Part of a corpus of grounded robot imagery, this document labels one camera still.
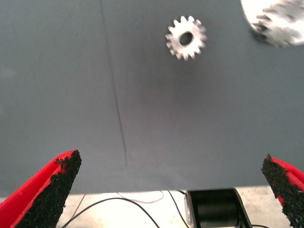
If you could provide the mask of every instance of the floor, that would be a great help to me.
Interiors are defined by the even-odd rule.
[[[249,219],[252,224],[260,224],[269,228],[289,227],[289,221],[282,213],[281,205],[269,186],[237,188]],[[183,217],[184,196],[171,191]],[[121,193],[122,196],[141,201],[156,201],[153,203],[139,203],[155,219],[161,228],[184,228],[176,207],[167,191]],[[66,207],[59,220],[57,228],[61,228],[74,214],[83,195],[70,195],[66,201]],[[79,209],[80,212],[88,205],[99,200],[112,197],[121,197],[117,193],[89,194],[85,195]],[[71,222],[68,228],[155,228],[147,215],[138,207],[122,200],[110,200],[93,206],[88,211]]]

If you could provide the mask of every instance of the gear center hole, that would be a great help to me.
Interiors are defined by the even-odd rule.
[[[190,32],[185,32],[180,36],[180,44],[183,46],[188,45],[189,43],[191,43],[192,40],[193,34]]]

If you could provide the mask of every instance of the large gear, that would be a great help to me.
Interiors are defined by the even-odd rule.
[[[205,35],[206,29],[202,26],[199,20],[195,20],[192,16],[188,17],[188,20],[184,16],[180,18],[180,22],[177,20],[173,21],[175,27],[168,27],[171,32],[166,35],[168,40],[167,47],[169,48],[172,55],[176,55],[178,59],[182,57],[187,61],[189,56],[193,59],[195,54],[200,54],[200,48],[204,48],[204,40],[207,39]],[[184,34],[191,35],[192,40],[187,44],[181,44],[181,37]]]
[[[255,32],[271,45],[287,47],[303,43],[304,3],[301,0],[282,0],[258,15]]]

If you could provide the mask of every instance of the black cylinder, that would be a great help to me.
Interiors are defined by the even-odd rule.
[[[189,191],[186,198],[195,228],[237,226],[238,211],[231,190]]]

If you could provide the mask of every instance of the gear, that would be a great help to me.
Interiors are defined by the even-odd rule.
[[[282,0],[263,12],[253,25],[267,43],[287,47],[303,41],[304,4],[301,0]]]
[[[168,40],[167,47],[172,55],[176,55],[178,59],[182,57],[187,61],[189,56],[195,58],[195,53],[200,54],[200,48],[204,48],[204,40],[207,39],[205,35],[206,29],[201,25],[199,20],[195,20],[192,16],[188,20],[184,16],[180,18],[180,22],[173,21],[175,27],[168,27],[171,32],[166,35]],[[181,38],[183,35],[190,35],[191,41],[183,44]]]

